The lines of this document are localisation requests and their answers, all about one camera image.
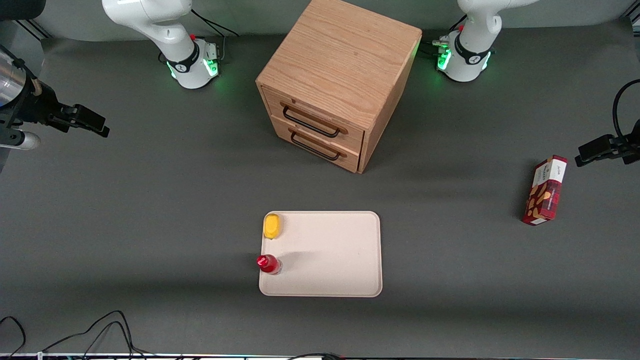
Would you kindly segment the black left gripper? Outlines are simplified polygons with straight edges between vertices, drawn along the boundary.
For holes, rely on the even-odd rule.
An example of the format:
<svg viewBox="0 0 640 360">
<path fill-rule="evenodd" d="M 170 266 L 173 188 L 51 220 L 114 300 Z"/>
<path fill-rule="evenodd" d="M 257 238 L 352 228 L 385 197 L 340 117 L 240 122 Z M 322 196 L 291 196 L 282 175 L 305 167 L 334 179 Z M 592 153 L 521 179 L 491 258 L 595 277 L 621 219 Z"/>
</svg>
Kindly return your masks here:
<svg viewBox="0 0 640 360">
<path fill-rule="evenodd" d="M 626 166 L 640 160 L 640 119 L 630 133 L 623 135 L 617 119 L 614 119 L 614 130 L 617 137 L 604 134 L 579 146 L 579 154 L 574 157 L 578 167 L 584 167 L 596 161 L 622 158 Z"/>
</svg>

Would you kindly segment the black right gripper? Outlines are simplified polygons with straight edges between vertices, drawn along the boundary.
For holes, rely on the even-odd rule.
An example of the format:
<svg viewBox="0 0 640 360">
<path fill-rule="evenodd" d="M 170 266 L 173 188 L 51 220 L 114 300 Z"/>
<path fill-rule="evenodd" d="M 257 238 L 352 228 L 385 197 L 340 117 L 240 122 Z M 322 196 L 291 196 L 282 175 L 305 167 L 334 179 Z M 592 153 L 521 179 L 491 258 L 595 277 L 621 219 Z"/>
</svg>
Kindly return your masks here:
<svg viewBox="0 0 640 360">
<path fill-rule="evenodd" d="M 27 81 L 26 98 L 18 110 L 18 126 L 24 123 L 50 126 L 60 132 L 79 128 L 93 132 L 103 138 L 109 137 L 110 128 L 105 117 L 81 104 L 74 104 L 74 119 L 70 117 L 73 107 L 58 101 L 55 91 L 42 82 Z"/>
</svg>

